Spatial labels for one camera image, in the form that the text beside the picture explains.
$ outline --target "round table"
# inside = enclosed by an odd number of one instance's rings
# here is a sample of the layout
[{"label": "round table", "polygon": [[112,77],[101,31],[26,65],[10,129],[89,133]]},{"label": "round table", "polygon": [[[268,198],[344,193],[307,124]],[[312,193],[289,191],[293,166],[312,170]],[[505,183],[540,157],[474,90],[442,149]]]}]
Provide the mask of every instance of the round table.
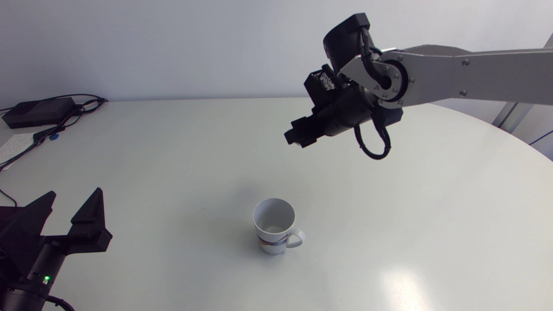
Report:
[{"label": "round table", "polygon": [[[353,131],[288,146],[311,105],[109,103],[2,172],[0,189],[20,204],[56,191],[43,235],[65,234],[103,189],[107,252],[69,256],[51,291],[76,310],[553,308],[551,161],[431,104],[389,127],[384,160]],[[372,124],[362,131],[379,152]],[[302,246],[261,251],[251,214],[266,198],[294,206]]]}]

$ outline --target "white wall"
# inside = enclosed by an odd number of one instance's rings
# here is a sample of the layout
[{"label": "white wall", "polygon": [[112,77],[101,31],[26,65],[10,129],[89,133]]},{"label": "white wall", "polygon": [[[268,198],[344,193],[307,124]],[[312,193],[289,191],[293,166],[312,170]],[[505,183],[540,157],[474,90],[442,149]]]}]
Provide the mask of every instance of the white wall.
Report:
[{"label": "white wall", "polygon": [[[2,0],[0,107],[71,92],[112,101],[305,96],[307,74],[327,61],[323,36],[357,12],[381,48],[541,48],[553,32],[551,0]],[[487,121],[502,106],[444,105]],[[536,117],[518,133],[525,141],[553,126],[553,108]]]}]

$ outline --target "mug handle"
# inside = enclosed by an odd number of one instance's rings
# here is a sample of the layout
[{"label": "mug handle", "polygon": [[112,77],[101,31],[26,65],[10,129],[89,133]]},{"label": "mug handle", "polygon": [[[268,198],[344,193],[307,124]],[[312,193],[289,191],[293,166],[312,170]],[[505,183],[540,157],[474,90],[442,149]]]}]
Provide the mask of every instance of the mug handle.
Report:
[{"label": "mug handle", "polygon": [[305,233],[299,229],[292,228],[290,232],[288,233],[288,236],[295,235],[300,238],[299,241],[290,243],[290,240],[288,239],[288,242],[286,243],[286,248],[294,248],[300,246],[305,241]]}]

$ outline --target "white mug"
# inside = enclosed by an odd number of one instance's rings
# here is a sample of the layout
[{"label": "white mug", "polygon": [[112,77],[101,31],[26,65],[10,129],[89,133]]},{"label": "white mug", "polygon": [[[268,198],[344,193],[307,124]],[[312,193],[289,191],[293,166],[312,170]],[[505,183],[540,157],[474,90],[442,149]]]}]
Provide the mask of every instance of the white mug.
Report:
[{"label": "white mug", "polygon": [[[280,254],[287,248],[300,246],[305,241],[305,233],[294,228],[296,212],[292,205],[281,199],[267,199],[253,210],[253,224],[259,245],[269,254]],[[290,242],[288,237],[295,235],[299,241]]]}]

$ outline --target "paper sheet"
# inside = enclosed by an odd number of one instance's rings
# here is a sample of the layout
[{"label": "paper sheet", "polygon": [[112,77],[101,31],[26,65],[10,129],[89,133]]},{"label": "paper sheet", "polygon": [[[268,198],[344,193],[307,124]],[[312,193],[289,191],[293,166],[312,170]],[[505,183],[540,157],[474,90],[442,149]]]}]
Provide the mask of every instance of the paper sheet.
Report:
[{"label": "paper sheet", "polygon": [[[33,134],[34,133],[15,134],[3,146],[1,146],[0,165],[29,148],[34,142]],[[6,166],[3,170],[8,169],[10,166],[12,165],[10,164]]]}]

